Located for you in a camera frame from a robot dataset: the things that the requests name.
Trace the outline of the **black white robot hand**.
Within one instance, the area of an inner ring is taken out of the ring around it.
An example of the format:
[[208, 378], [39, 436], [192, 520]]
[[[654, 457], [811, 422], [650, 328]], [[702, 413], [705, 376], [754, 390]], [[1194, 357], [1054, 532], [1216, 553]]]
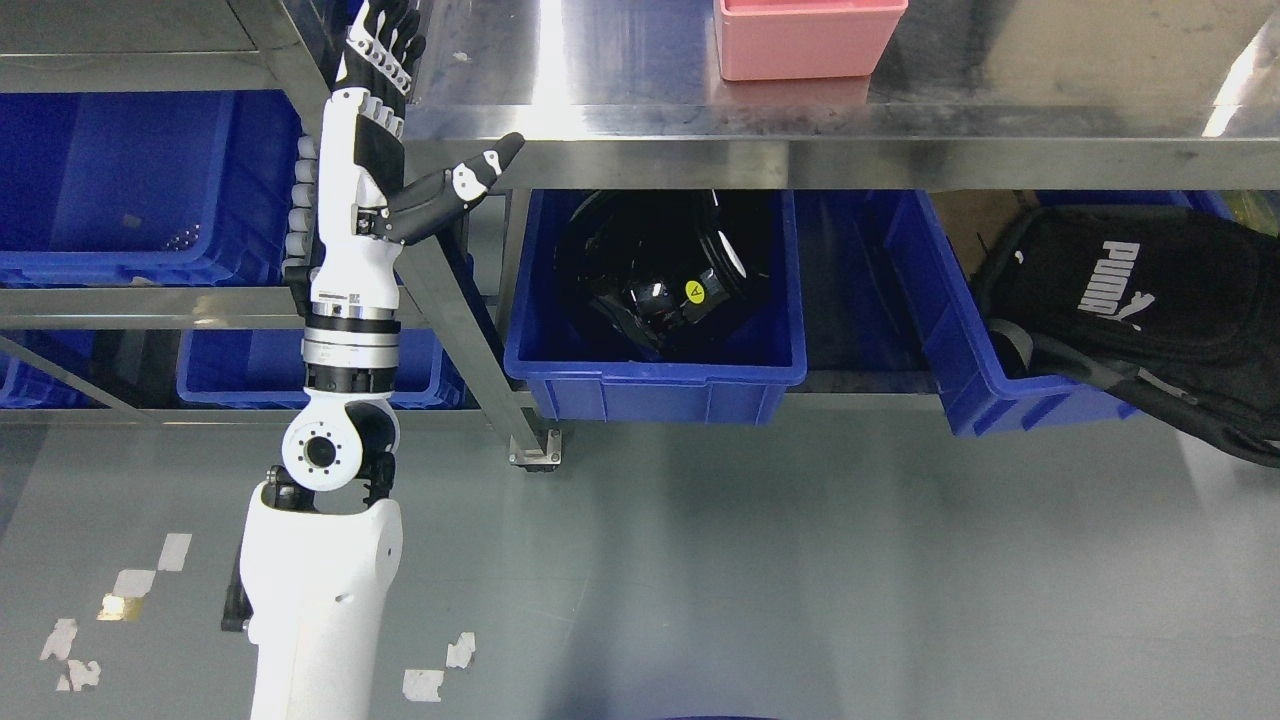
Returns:
[[300, 315], [392, 316], [402, 250], [474, 210], [524, 147], [524, 136], [511, 132], [471, 158], [404, 178], [404, 120], [426, 46], [422, 18], [416, 1], [364, 1], [346, 27], [314, 172], [323, 260], [285, 272]]

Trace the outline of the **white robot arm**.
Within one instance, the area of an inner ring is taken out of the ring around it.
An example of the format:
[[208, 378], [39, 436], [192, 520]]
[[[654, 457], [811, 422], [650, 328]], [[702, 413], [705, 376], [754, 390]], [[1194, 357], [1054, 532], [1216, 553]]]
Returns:
[[398, 304], [323, 291], [301, 352], [307, 404], [251, 493], [238, 573], [257, 650], [252, 719], [366, 719], [387, 596], [401, 565], [389, 496], [399, 423]]

